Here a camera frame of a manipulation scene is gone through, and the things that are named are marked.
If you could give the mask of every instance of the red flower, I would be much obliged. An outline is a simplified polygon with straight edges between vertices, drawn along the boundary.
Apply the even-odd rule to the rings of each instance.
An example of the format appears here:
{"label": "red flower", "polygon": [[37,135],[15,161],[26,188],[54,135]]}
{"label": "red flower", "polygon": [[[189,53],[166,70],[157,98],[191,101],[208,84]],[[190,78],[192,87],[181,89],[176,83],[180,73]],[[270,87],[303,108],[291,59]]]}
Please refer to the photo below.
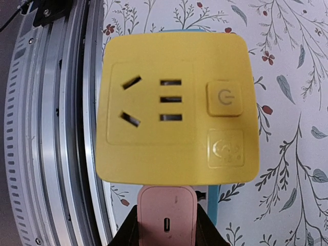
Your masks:
{"label": "red flower", "polygon": [[225,28],[224,31],[225,31],[226,33],[231,33],[232,29],[231,29],[231,27],[227,27],[227,28]]}
{"label": "red flower", "polygon": [[272,112],[273,112],[272,108],[270,108],[270,107],[267,106],[267,105],[264,105],[264,106],[262,107],[262,109],[263,109],[263,112],[266,113],[266,114],[268,114],[268,115],[271,115]]}
{"label": "red flower", "polygon": [[105,33],[107,36],[109,36],[111,33],[114,32],[114,28],[115,28],[115,26],[112,26],[111,24],[108,24],[106,26],[106,29],[102,32]]}
{"label": "red flower", "polygon": [[128,201],[126,201],[125,199],[122,199],[121,200],[121,203],[124,205],[124,206],[129,206],[130,205],[130,203],[128,202]]}
{"label": "red flower", "polygon": [[270,55],[269,52],[266,50],[264,52],[265,56],[262,56],[262,60],[265,62],[267,60],[269,60],[269,64],[273,65],[273,60],[275,59],[274,55]]}

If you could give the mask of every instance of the gray leaf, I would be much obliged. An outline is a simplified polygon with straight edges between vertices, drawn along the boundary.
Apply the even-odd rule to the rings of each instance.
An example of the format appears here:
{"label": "gray leaf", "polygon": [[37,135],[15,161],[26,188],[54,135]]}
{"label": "gray leaf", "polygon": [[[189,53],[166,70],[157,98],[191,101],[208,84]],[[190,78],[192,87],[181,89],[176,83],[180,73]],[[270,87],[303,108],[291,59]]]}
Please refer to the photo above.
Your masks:
{"label": "gray leaf", "polygon": [[327,183],[327,175],[320,169],[315,169],[313,171],[312,181],[316,183]]}
{"label": "gray leaf", "polygon": [[307,242],[308,242],[308,245],[309,246],[313,246],[314,245],[314,239],[313,239],[313,237],[312,237],[312,235],[311,235],[311,233],[310,232],[308,232],[307,233]]}
{"label": "gray leaf", "polygon": [[296,195],[297,195],[297,189],[293,188],[290,198],[288,199],[288,201],[285,203],[285,205],[282,207],[282,209],[279,212],[289,209],[294,204]]}
{"label": "gray leaf", "polygon": [[279,83],[279,86],[283,92],[283,94],[293,103],[294,103],[294,100],[292,98],[292,94],[291,94],[291,87],[289,86],[288,84],[288,81],[287,79],[285,78],[285,76],[283,75],[280,75],[280,76],[277,76],[277,81]]}
{"label": "gray leaf", "polygon": [[303,45],[301,45],[301,53],[299,54],[299,58],[298,58],[298,67],[301,67],[304,63],[304,57],[305,57],[305,50]]}
{"label": "gray leaf", "polygon": [[232,10],[237,13],[242,19],[243,21],[245,22],[246,26],[247,26],[247,17],[246,15],[244,14],[244,12],[242,12],[237,6],[235,5],[231,5],[231,8]]}
{"label": "gray leaf", "polygon": [[324,137],[327,137],[326,134],[320,132],[316,127],[312,127],[311,133],[316,139],[322,139]]}

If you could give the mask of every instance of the square button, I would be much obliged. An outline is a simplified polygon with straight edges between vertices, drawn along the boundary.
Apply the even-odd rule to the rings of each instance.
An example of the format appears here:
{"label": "square button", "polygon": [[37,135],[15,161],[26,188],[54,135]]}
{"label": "square button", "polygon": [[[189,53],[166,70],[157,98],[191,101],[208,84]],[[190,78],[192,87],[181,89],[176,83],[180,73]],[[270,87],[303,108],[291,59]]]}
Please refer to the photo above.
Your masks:
{"label": "square button", "polygon": [[239,116],[242,114],[241,88],[236,82],[212,81],[207,84],[208,114]]}
{"label": "square button", "polygon": [[208,149],[210,168],[242,167],[244,165],[242,130],[209,131]]}

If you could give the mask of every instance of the yellow power socket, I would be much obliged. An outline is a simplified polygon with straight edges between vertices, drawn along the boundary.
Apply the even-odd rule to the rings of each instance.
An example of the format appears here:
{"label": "yellow power socket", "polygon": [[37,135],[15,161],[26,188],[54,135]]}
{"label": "yellow power socket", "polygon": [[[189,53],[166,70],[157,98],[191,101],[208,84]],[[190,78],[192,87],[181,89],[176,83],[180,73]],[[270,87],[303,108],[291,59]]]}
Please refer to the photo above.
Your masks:
{"label": "yellow power socket", "polygon": [[106,47],[96,169],[110,182],[247,182],[259,170],[248,49],[234,34],[168,32]]}

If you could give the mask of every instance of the screw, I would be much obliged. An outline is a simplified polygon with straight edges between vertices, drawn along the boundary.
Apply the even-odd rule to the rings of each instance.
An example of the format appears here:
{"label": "screw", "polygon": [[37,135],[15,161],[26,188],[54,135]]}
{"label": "screw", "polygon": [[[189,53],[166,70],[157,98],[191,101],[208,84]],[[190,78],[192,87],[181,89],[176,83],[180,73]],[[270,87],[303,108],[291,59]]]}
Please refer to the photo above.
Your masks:
{"label": "screw", "polygon": [[49,17],[50,14],[51,14],[51,11],[50,11],[49,9],[46,9],[46,10],[43,12],[43,15],[44,15],[45,17]]}
{"label": "screw", "polygon": [[37,238],[37,239],[35,240],[35,242],[36,242],[37,245],[41,245],[41,240],[40,240],[40,239]]}

